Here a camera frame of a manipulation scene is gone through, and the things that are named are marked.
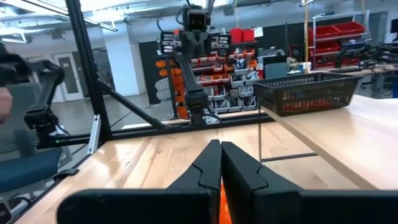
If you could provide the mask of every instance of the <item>workbench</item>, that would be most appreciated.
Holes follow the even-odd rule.
[[[361,189],[398,189],[398,99],[355,95],[337,110],[280,117],[263,110]]]
[[[263,123],[261,128],[263,157],[312,152],[276,122]],[[106,142],[82,163],[76,176],[60,182],[16,224],[55,224],[55,213],[60,202],[66,196],[83,189],[166,188],[188,168],[212,139],[232,141],[258,159],[258,137],[258,125],[252,124]],[[305,189],[358,188],[318,156],[266,162],[265,165]]]

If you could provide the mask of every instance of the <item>black wire basket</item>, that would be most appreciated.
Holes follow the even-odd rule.
[[[362,76],[317,72],[260,80],[254,91],[260,106],[279,116],[348,106]]]

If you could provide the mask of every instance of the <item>ceiling pipe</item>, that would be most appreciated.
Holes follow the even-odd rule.
[[[44,9],[46,9],[46,10],[55,12],[55,13],[57,13],[57,14],[60,14],[60,15],[69,17],[69,13],[68,13],[67,10],[61,9],[61,8],[59,8],[59,7],[57,7],[57,6],[53,6],[53,5],[48,4],[48,3],[46,3],[46,2],[37,1],[37,0],[21,0],[21,1],[24,1],[24,2],[27,2],[27,3],[32,4],[32,5],[34,5],[34,6],[38,6],[38,7],[44,8]],[[114,28],[114,27],[111,27],[111,26],[109,26],[109,25],[103,24],[102,22],[93,21],[93,20],[91,20],[91,19],[89,19],[89,18],[87,18],[87,17],[84,17],[84,20],[85,20],[85,22],[87,22],[87,23],[89,23],[89,24],[92,24],[92,25],[94,25],[94,26],[101,27],[101,28],[103,28],[103,29],[107,29],[107,30],[110,30],[110,31],[113,31],[113,32],[118,31],[118,30],[117,30],[116,28]]]
[[[216,0],[206,0],[206,8],[209,15],[213,12],[214,2]]]

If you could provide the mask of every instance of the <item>storage shelf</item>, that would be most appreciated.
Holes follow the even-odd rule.
[[[325,41],[331,41],[331,40],[340,40],[344,38],[351,38],[351,37],[360,37],[364,35],[364,33],[361,34],[352,34],[352,35],[339,35],[337,37],[328,37],[328,38],[322,38],[322,39],[315,39],[316,42],[325,42]]]

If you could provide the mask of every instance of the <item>ceiling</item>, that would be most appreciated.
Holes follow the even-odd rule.
[[[66,9],[65,0],[42,0],[48,4]],[[283,0],[215,0],[214,10],[233,7],[272,4]],[[186,4],[186,0],[80,0],[83,15],[94,21],[110,24],[131,22],[142,18],[174,16]],[[191,4],[206,6],[206,0],[190,0]],[[54,29],[70,30],[70,23],[64,16],[33,6],[21,0],[0,0],[0,37],[24,33],[27,35],[51,32]]]

